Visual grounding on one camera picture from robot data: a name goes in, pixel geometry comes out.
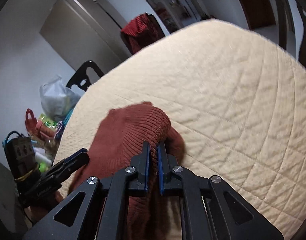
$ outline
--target metal screw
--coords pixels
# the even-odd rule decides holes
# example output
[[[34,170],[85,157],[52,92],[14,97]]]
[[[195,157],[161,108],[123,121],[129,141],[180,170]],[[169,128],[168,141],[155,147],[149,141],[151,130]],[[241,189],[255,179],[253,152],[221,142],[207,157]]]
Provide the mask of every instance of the metal screw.
[[[211,180],[214,183],[220,183],[221,182],[221,178],[219,176],[212,176]]]
[[[181,171],[183,171],[183,167],[182,167],[182,166],[174,166],[174,167],[173,167],[173,171],[175,171],[175,172],[181,172]]]
[[[125,168],[125,171],[127,173],[133,173],[135,171],[135,168],[133,166],[128,166]]]
[[[95,184],[97,183],[97,177],[89,177],[87,179],[88,184]]]

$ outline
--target green ball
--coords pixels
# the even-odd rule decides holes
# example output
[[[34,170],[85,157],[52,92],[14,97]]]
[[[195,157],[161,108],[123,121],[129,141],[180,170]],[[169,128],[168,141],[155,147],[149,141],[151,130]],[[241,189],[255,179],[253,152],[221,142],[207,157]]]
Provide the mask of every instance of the green ball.
[[[45,163],[40,163],[39,165],[40,172],[45,172],[46,169],[47,169],[47,166],[45,165]]]

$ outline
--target bed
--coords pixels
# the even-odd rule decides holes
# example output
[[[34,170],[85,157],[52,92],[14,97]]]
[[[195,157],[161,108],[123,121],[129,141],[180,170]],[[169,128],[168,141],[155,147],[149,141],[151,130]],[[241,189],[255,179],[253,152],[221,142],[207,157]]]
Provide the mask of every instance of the bed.
[[[285,240],[296,233],[306,218],[306,70],[293,57],[218,20],[177,31],[87,90],[56,162],[89,148],[110,109],[142,101],[164,110],[183,137],[183,166],[223,177]],[[174,223],[169,238],[180,235]]]

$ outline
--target chair backrest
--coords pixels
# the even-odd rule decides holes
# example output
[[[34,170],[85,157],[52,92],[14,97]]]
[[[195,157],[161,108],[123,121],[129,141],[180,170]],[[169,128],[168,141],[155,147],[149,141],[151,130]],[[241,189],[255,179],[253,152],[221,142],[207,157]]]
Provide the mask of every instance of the chair backrest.
[[[303,22],[303,38],[298,51],[298,61],[306,68],[306,0],[295,0],[299,15]],[[288,0],[276,0],[278,23],[279,23],[279,46],[287,48],[287,22],[294,24],[294,15],[290,12]]]
[[[100,70],[100,68],[96,65],[96,63],[91,60],[88,60],[84,62],[81,67],[78,68],[78,70],[71,77],[71,79],[66,84],[66,86],[68,88],[71,88],[73,85],[77,85],[82,90],[87,91],[89,86],[91,86],[90,78],[86,74],[86,70],[89,67],[92,68],[96,72],[99,78],[104,76],[104,73]]]

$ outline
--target red cloth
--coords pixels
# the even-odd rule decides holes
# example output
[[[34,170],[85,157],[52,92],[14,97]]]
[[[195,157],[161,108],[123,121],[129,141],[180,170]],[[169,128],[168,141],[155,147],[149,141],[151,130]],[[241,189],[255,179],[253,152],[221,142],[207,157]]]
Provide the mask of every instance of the red cloth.
[[[160,26],[156,26],[147,14],[141,14],[131,20],[121,32],[126,35],[127,46],[130,45],[132,53],[135,54],[164,37],[162,30],[159,31],[158,28]]]
[[[90,162],[78,170],[69,193],[90,176],[100,180],[127,167],[134,155],[141,153],[144,141],[151,146],[152,168],[146,197],[131,197],[127,216],[128,239],[165,239],[168,228],[166,199],[159,194],[157,181],[158,142],[165,140],[167,153],[181,162],[184,141],[171,127],[167,115],[151,103],[112,109],[101,122],[88,152]]]

